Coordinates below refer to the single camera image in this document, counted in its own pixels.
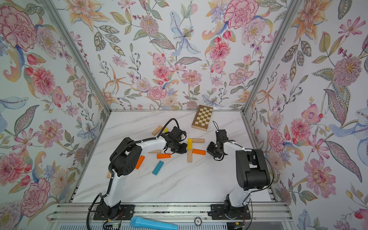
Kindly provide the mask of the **natural wood block top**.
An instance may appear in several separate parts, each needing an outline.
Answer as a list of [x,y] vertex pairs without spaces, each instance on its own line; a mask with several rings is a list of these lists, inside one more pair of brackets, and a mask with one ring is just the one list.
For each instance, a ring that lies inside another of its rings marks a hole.
[[205,143],[205,139],[200,139],[200,138],[193,138],[192,139],[193,143]]

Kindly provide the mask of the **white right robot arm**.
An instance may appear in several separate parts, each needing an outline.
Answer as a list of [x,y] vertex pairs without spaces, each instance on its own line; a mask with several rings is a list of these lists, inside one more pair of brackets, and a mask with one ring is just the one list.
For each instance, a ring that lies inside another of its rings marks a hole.
[[242,208],[250,202],[253,193],[266,190],[272,184],[266,158],[261,149],[249,149],[230,140],[224,129],[216,130],[215,134],[216,141],[209,143],[207,153],[216,161],[222,161],[225,156],[233,155],[239,185],[226,196],[224,205],[229,209]]

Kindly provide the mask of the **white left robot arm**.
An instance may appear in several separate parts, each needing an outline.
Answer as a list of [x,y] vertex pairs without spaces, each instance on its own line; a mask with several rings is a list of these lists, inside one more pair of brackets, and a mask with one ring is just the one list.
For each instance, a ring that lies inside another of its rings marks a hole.
[[111,173],[104,202],[112,207],[121,202],[123,187],[127,176],[134,171],[139,158],[154,150],[170,150],[172,153],[187,153],[187,144],[184,143],[186,132],[178,127],[172,131],[160,134],[158,137],[143,140],[124,138],[110,156],[108,167]]

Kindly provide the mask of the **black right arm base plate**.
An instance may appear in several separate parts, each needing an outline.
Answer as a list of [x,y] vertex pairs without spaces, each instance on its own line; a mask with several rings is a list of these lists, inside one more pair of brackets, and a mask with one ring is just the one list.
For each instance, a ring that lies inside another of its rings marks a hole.
[[211,204],[208,216],[212,220],[250,220],[251,213],[247,204],[242,202],[239,205],[231,203],[230,195],[228,194],[223,204]]

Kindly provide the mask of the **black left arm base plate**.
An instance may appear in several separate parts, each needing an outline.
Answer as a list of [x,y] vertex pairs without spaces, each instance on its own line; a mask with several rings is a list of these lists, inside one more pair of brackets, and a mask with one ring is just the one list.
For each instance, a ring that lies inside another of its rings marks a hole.
[[93,220],[131,220],[134,209],[135,205],[121,204],[121,202],[109,206],[102,198],[96,208]]

